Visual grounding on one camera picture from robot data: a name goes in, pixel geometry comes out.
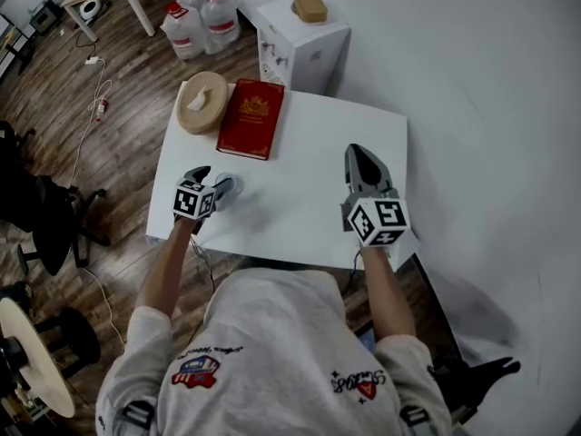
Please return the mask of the black office chair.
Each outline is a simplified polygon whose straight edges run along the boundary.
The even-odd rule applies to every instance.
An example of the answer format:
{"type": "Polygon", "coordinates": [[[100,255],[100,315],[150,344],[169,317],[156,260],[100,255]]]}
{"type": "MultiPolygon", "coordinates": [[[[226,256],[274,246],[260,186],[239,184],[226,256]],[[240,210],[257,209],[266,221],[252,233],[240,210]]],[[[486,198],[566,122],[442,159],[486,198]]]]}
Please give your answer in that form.
{"type": "Polygon", "coordinates": [[[93,191],[86,199],[75,186],[63,187],[48,175],[34,176],[25,167],[31,159],[21,156],[31,128],[20,136],[12,125],[0,120],[0,221],[10,223],[33,236],[34,250],[26,253],[21,245],[16,255],[23,275],[29,273],[29,263],[38,260],[52,276],[58,274],[69,253],[75,265],[83,269],[88,260],[80,256],[78,237],[102,247],[111,245],[108,237],[100,237],[85,227],[83,219],[97,198],[106,191],[93,191]]]}

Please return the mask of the round wooden side table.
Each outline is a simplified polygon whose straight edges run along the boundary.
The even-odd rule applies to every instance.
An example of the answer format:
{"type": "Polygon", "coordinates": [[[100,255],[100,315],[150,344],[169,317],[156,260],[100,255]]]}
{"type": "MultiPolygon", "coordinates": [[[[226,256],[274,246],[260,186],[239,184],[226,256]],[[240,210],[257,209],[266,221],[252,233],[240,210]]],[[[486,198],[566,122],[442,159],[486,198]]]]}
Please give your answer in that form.
{"type": "Polygon", "coordinates": [[[72,418],[74,399],[64,376],[27,314],[10,298],[0,300],[0,331],[15,345],[8,364],[22,375],[30,392],[50,410],[72,418]]]}

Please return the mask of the tan lidded box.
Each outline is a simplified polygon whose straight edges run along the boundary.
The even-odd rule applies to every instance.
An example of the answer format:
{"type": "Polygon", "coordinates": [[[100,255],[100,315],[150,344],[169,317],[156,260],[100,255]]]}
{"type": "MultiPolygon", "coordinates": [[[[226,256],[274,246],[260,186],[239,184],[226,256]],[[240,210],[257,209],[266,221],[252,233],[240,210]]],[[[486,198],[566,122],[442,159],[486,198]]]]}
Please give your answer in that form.
{"type": "Polygon", "coordinates": [[[304,23],[324,23],[328,19],[328,8],[323,0],[293,0],[292,12],[304,23]]]}

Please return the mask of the round white floor device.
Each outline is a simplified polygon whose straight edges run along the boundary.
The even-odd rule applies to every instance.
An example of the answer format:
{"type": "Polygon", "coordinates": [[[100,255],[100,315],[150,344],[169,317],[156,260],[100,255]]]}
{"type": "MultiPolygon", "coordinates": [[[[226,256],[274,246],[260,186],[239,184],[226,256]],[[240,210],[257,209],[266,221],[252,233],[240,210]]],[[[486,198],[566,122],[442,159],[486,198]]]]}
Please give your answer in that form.
{"type": "Polygon", "coordinates": [[[102,9],[102,0],[85,0],[79,7],[79,14],[85,22],[89,22],[95,19],[102,9]]]}

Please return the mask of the person's left forearm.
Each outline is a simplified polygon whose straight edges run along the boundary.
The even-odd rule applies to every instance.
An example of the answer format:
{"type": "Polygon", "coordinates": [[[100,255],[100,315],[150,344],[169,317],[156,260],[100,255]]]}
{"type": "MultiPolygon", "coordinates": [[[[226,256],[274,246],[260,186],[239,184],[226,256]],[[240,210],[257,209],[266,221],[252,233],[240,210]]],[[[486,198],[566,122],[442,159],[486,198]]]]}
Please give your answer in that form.
{"type": "Polygon", "coordinates": [[[172,318],[179,298],[182,267],[192,233],[199,223],[187,218],[178,218],[173,225],[169,238],[146,276],[135,308],[153,308],[172,318]]]}

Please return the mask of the small dark safe box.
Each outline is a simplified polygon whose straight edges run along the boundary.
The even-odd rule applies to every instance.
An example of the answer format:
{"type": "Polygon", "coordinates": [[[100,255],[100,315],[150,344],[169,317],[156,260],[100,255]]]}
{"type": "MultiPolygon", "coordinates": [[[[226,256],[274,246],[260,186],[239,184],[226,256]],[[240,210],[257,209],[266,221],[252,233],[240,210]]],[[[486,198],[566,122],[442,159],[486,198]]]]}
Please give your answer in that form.
{"type": "Polygon", "coordinates": [[[30,26],[40,35],[46,35],[56,26],[63,15],[64,10],[53,0],[45,0],[33,11],[30,26]]]}

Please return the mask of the black round stool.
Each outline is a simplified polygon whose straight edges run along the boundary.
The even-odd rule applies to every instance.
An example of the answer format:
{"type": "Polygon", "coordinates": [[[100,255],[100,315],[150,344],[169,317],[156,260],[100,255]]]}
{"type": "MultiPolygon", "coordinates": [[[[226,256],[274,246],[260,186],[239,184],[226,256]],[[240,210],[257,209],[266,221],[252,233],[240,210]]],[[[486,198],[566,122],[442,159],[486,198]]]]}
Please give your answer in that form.
{"type": "Polygon", "coordinates": [[[65,307],[59,314],[36,323],[34,328],[38,334],[51,330],[60,332],[55,341],[46,345],[51,356],[62,349],[70,349],[75,355],[76,361],[61,369],[65,380],[88,365],[98,363],[101,358],[101,346],[93,327],[75,308],[65,307]]]}

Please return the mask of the white cabinet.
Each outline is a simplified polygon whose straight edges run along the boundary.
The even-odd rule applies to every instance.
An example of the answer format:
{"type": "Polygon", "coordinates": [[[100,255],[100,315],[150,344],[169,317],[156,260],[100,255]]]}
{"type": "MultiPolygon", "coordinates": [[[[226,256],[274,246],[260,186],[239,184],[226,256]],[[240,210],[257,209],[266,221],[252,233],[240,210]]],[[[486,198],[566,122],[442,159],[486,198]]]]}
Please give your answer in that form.
{"type": "Polygon", "coordinates": [[[323,94],[350,33],[349,25],[335,5],[327,4],[326,21],[305,23],[292,12],[291,3],[275,0],[256,10],[261,80],[323,94]]]}

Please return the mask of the person's white printed shirt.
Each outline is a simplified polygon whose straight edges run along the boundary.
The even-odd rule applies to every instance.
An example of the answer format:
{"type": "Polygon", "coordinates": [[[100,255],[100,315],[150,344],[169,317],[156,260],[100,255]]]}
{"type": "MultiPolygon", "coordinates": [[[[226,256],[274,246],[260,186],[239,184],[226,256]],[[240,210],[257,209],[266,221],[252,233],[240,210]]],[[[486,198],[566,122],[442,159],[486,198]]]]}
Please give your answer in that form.
{"type": "Polygon", "coordinates": [[[224,280],[183,351],[137,308],[96,404],[98,436],[451,436],[428,347],[368,350],[332,276],[247,269],[224,280]]]}

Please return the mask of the red hardcover book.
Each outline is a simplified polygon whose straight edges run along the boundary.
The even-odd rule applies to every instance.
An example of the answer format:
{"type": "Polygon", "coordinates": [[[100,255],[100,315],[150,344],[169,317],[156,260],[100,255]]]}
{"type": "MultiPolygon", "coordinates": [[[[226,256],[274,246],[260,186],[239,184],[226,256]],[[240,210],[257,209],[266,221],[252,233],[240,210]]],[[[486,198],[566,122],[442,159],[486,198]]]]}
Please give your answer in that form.
{"type": "Polygon", "coordinates": [[[266,161],[280,115],[285,88],[240,79],[231,94],[216,150],[266,161]]]}

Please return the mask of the round beige tissue box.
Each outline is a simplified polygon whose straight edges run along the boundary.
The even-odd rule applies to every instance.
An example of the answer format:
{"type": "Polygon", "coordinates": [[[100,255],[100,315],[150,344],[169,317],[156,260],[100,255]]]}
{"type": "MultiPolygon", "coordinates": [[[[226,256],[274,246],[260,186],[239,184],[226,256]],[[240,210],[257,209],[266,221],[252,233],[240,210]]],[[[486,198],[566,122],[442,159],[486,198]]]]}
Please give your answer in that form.
{"type": "Polygon", "coordinates": [[[189,134],[204,135],[217,130],[229,101],[226,79],[214,72],[199,72],[184,85],[177,99],[177,121],[189,134]]]}

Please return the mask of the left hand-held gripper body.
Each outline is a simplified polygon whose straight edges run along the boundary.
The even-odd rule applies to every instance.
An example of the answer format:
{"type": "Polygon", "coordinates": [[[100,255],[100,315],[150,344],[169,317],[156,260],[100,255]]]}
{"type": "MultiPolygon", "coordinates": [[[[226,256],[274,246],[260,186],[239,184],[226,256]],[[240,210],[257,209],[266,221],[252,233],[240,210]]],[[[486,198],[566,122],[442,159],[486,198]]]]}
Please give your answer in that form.
{"type": "Polygon", "coordinates": [[[213,186],[181,178],[175,188],[172,213],[175,221],[186,219],[194,222],[193,234],[197,234],[203,221],[214,211],[216,189],[213,186]]]}

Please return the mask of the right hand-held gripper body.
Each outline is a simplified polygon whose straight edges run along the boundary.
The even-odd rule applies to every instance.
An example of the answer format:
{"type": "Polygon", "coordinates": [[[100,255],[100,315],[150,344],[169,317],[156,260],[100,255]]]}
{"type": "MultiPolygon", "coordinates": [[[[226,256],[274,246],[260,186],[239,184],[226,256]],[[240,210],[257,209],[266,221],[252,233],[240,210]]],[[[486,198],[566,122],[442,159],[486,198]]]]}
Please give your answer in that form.
{"type": "Polygon", "coordinates": [[[390,246],[410,229],[407,203],[394,188],[351,193],[340,209],[343,231],[354,232],[361,247],[390,246]]]}

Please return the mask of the person's right forearm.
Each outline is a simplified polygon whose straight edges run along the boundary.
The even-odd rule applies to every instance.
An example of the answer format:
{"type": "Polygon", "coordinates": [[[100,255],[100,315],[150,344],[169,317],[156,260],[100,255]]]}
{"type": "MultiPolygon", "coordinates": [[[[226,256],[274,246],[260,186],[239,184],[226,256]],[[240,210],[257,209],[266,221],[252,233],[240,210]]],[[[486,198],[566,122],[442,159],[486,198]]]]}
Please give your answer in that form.
{"type": "Polygon", "coordinates": [[[417,335],[412,310],[381,247],[364,247],[363,261],[369,308],[377,340],[417,335]]]}

